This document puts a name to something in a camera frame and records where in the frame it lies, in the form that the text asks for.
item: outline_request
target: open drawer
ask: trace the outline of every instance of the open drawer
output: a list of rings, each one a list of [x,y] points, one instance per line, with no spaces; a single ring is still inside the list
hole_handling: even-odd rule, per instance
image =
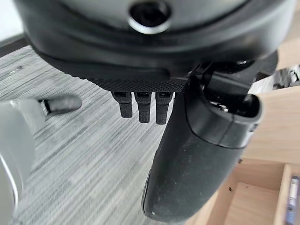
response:
[[[293,166],[244,159],[186,225],[285,225]]]

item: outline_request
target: black plastic tab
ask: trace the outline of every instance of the black plastic tab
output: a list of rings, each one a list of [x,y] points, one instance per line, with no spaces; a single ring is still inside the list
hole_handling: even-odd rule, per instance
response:
[[[135,100],[139,109],[140,123],[150,122],[151,95],[147,92],[135,92]]]
[[[156,100],[156,124],[163,125],[167,122],[167,114],[169,103],[172,100],[173,93],[157,92],[155,94]]]
[[[112,92],[113,98],[120,105],[120,112],[123,118],[132,117],[131,92]]]

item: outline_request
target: light wood panel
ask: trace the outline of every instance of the light wood panel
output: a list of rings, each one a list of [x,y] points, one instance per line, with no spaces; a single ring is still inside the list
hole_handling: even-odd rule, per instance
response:
[[[259,96],[264,117],[242,157],[300,164],[300,86]]]
[[[228,179],[222,184],[219,189],[219,195],[215,206],[210,214],[210,218],[206,225],[223,225],[227,217],[229,207],[232,203],[234,194],[237,189],[238,181],[236,174],[233,171]]]
[[[232,172],[219,190],[185,225],[223,225],[237,184],[236,175]]]
[[[235,167],[238,181],[279,191],[284,164],[239,164]]]
[[[286,164],[282,175],[278,202],[273,225],[285,225],[286,207],[288,204],[292,169]]]
[[[278,191],[238,183],[225,225],[272,225]]]
[[[300,1],[298,1],[290,31],[279,47],[279,62],[277,69],[283,69],[300,64]]]
[[[191,217],[185,225],[206,225],[210,218],[210,214],[216,200],[218,198],[219,191],[216,191],[214,195],[208,200],[208,202],[197,212],[193,217]]]

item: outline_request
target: gray carpet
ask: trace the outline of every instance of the gray carpet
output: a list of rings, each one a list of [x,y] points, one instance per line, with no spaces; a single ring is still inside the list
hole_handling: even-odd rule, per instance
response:
[[[252,92],[271,90],[274,79],[260,81]],[[47,118],[34,136],[35,161],[12,225],[160,224],[141,211],[165,128],[155,123],[155,104],[149,124],[138,122],[136,103],[133,118],[122,119],[110,92],[54,69],[30,47],[0,59],[0,83],[0,101],[64,93],[83,100],[80,110]]]

